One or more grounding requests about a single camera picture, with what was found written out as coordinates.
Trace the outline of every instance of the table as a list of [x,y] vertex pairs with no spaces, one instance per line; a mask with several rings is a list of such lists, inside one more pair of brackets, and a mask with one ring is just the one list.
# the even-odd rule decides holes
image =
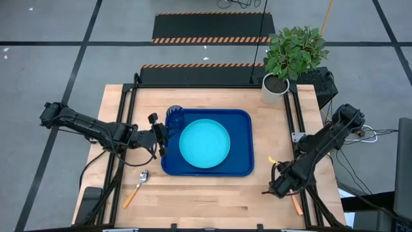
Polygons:
[[[99,120],[116,120],[121,90],[122,85],[106,86],[98,114]],[[315,133],[323,125],[314,87],[300,85],[298,90],[306,132]],[[268,156],[279,161],[293,158],[283,101],[275,105],[263,103],[260,89],[143,88],[137,90],[132,123],[138,124],[139,130],[148,130],[150,125],[147,116],[157,112],[159,121],[164,122],[166,110],[174,104],[184,108],[234,108],[248,112],[252,118],[254,170],[247,177],[175,177],[164,173],[160,159],[144,167],[125,166],[116,227],[170,228],[172,223],[177,223],[178,228],[253,229],[256,224],[263,224],[265,229],[304,229],[303,216],[297,214],[290,197],[278,199],[273,195],[261,194],[268,189],[270,180],[272,163]],[[295,117],[294,104],[291,106]],[[126,115],[127,107],[123,121],[126,120]],[[88,162],[100,152],[101,147],[92,144]],[[85,172],[75,216],[85,187],[102,188],[108,157],[103,156]],[[150,154],[144,149],[128,150],[126,160],[136,164],[145,162],[149,157]],[[122,205],[138,183],[143,169],[150,171],[150,179],[138,190],[129,207],[123,209]],[[318,163],[315,177],[320,198],[335,217],[345,224],[329,157],[326,156]],[[312,224],[316,224],[313,202],[309,195],[307,198]],[[109,198],[104,222],[109,220],[111,204],[112,198]]]

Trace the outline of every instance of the tray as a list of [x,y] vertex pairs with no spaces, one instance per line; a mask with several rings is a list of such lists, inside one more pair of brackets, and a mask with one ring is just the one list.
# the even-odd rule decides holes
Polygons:
[[[182,130],[174,130],[162,157],[162,168],[169,175],[244,177],[254,168],[252,120],[243,110],[184,109],[185,126],[199,119],[210,119],[225,127],[230,137],[230,150],[226,159],[212,168],[197,168],[189,164],[180,153],[179,140]],[[166,126],[170,121],[166,117]]]

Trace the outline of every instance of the white pot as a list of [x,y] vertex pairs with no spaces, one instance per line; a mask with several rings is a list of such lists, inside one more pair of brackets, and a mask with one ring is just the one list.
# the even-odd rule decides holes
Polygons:
[[282,98],[283,94],[285,94],[289,90],[289,80],[287,79],[287,87],[285,91],[281,93],[272,93],[271,91],[269,91],[265,86],[265,79],[271,75],[271,73],[266,74],[262,82],[262,101],[266,104],[275,104],[280,98]]

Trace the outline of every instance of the potted plant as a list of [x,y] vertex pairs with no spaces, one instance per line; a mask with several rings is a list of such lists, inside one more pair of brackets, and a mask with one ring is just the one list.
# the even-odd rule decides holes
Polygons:
[[318,28],[284,28],[270,38],[267,57],[263,59],[267,74],[262,81],[262,100],[274,104],[289,90],[289,79],[296,81],[302,73],[316,68],[329,51],[323,50],[324,39]]

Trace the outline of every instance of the plate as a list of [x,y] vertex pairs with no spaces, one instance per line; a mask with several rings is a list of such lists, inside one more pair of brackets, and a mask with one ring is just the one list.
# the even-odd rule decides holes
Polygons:
[[212,168],[224,161],[229,154],[230,137],[220,123],[200,119],[183,130],[179,147],[189,164],[197,168]]

